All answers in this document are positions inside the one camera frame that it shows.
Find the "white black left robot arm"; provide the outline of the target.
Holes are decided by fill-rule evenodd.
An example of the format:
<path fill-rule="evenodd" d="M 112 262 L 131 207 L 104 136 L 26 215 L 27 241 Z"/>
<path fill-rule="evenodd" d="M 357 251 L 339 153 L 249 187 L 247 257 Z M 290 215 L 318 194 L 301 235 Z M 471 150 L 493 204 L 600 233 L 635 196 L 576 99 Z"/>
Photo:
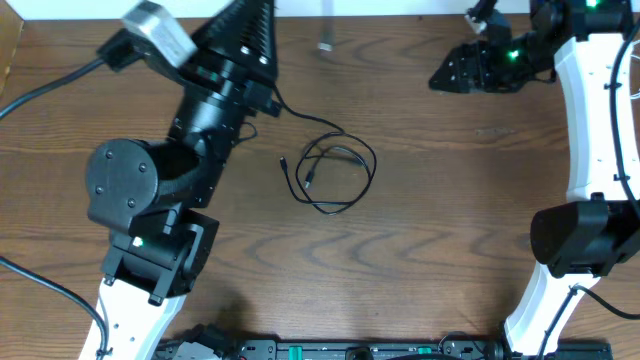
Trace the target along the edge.
<path fill-rule="evenodd" d="M 98 50 L 114 71 L 143 61 L 183 98 L 166 138 L 113 139 L 91 155 L 88 217 L 109 231 L 81 357 L 148 359 L 181 310 L 219 224 L 205 216 L 245 120 L 275 117 L 273 0 L 234 1 L 194 32 L 142 1 Z"/>

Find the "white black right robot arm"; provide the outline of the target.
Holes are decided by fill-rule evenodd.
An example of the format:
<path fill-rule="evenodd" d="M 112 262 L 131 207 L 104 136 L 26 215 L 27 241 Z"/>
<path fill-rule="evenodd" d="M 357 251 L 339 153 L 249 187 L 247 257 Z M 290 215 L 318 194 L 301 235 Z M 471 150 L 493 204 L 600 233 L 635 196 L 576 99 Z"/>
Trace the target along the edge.
<path fill-rule="evenodd" d="M 492 0 L 466 12 L 478 35 L 452 49 L 433 90 L 510 94 L 530 82 L 559 83 L 567 115 L 569 182 L 563 205 L 530 226 L 535 267 L 486 359 L 607 359 L 610 346 L 563 344 L 580 300 L 639 250 L 639 151 L 630 92 L 639 21 L 625 0 L 534 1 L 531 30 L 514 36 Z"/>

